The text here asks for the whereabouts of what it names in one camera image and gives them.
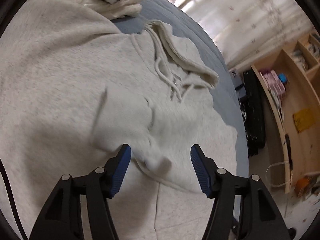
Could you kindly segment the light grey zip hoodie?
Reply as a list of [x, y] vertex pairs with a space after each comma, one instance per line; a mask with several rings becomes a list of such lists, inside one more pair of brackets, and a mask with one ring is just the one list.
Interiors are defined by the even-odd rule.
[[128, 144], [109, 202], [119, 238], [201, 239], [213, 202], [191, 147], [236, 172], [237, 132], [210, 94], [218, 83], [169, 24], [125, 34], [78, 3], [27, 0], [1, 37], [1, 160], [26, 232], [63, 174], [88, 174]]

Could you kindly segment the white cardboard box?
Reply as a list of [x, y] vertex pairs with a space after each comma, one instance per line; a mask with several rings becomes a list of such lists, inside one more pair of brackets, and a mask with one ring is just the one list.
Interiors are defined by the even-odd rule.
[[237, 72], [237, 70], [230, 70], [229, 74], [230, 74], [230, 77], [233, 82], [235, 90], [240, 90], [244, 86], [244, 83], [241, 79], [241, 76]]

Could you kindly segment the cream satin folded garment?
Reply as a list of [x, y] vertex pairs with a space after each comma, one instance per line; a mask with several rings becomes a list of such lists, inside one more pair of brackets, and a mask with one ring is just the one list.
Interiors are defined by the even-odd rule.
[[119, 0], [111, 4], [105, 0], [68, 0], [96, 11], [109, 20], [137, 17], [142, 10], [142, 0]]

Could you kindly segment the wooden desk shelf unit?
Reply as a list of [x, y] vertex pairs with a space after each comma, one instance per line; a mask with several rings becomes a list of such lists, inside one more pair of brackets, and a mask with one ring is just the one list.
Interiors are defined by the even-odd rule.
[[252, 64], [271, 112], [269, 185], [289, 193], [319, 172], [319, 37], [307, 33]]

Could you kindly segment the white floral curtain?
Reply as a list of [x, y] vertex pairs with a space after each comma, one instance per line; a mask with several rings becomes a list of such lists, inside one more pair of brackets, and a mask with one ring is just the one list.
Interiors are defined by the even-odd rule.
[[294, 0], [167, 0], [196, 21], [228, 69], [256, 59], [314, 29]]

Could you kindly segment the yellow sticky paper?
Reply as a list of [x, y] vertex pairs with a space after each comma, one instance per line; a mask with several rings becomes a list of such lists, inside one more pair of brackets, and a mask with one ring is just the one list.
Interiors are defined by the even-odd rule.
[[298, 133], [306, 131], [319, 122], [319, 112], [314, 107], [303, 108], [292, 117]]

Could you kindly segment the blue fleece bed blanket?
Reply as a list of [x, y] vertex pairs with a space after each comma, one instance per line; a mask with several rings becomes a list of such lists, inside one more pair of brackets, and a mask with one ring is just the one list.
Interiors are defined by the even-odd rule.
[[110, 201], [118, 222], [180, 223], [207, 218], [190, 149], [232, 174], [248, 173], [244, 124], [220, 51], [189, 16], [165, 0], [144, 0], [120, 29], [124, 73], [106, 87], [95, 139], [114, 150], [128, 144], [132, 161]]

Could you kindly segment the pink drawer organizer box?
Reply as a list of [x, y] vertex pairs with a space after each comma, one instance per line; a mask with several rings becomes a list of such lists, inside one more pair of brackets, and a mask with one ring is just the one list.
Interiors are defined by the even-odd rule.
[[274, 92], [279, 100], [283, 100], [286, 96], [286, 89], [276, 72], [274, 70], [265, 73], [260, 72], [260, 75], [268, 90]]

